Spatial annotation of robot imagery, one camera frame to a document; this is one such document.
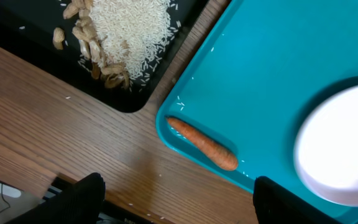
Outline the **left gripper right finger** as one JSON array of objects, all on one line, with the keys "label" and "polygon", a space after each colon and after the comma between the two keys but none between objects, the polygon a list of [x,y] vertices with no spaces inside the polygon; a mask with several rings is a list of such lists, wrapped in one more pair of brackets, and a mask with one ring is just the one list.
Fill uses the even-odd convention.
[{"label": "left gripper right finger", "polygon": [[255,180],[253,204],[259,224],[339,224],[265,176]]}]

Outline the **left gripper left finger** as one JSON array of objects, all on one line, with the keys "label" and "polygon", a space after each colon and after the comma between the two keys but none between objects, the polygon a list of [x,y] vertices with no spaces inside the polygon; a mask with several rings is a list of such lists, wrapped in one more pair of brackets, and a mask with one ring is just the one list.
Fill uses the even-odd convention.
[{"label": "left gripper left finger", "polygon": [[105,191],[101,175],[92,173],[7,224],[95,224]]}]

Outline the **orange carrot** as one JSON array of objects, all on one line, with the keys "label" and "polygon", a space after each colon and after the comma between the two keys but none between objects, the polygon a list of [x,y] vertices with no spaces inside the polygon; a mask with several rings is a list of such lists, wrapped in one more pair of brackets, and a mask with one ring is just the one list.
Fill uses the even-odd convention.
[{"label": "orange carrot", "polygon": [[236,156],[220,143],[209,138],[196,128],[174,117],[167,117],[167,123],[182,136],[195,145],[208,159],[226,171],[234,171],[238,167]]}]

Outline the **pink round plate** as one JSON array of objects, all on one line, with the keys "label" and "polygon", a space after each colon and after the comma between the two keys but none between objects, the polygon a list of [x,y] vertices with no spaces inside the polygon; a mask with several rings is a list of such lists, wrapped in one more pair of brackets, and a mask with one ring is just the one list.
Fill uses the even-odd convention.
[{"label": "pink round plate", "polygon": [[334,94],[308,115],[296,136],[294,164],[314,194],[358,207],[358,85]]}]

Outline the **peanut shells pile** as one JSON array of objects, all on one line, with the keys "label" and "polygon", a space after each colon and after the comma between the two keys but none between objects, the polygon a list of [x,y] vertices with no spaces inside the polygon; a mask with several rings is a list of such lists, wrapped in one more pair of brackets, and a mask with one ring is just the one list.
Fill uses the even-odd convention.
[{"label": "peanut shells pile", "polygon": [[64,19],[70,19],[75,15],[79,17],[71,33],[77,38],[80,45],[80,52],[83,56],[80,65],[84,67],[85,60],[90,61],[92,69],[89,72],[93,79],[102,81],[107,89],[121,87],[126,90],[131,87],[129,73],[125,69],[124,63],[114,63],[112,58],[105,54],[101,46],[101,39],[99,39],[90,18],[92,7],[92,1],[72,0],[63,11]]}]

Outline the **white rice pile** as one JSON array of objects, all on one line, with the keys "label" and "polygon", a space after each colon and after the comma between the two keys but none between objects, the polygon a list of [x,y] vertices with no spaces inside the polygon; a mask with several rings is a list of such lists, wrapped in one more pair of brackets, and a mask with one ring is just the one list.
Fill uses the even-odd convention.
[{"label": "white rice pile", "polygon": [[177,35],[181,22],[173,20],[178,2],[172,0],[92,1],[90,18],[105,54],[124,63],[132,90],[145,88],[162,63],[162,55]]}]

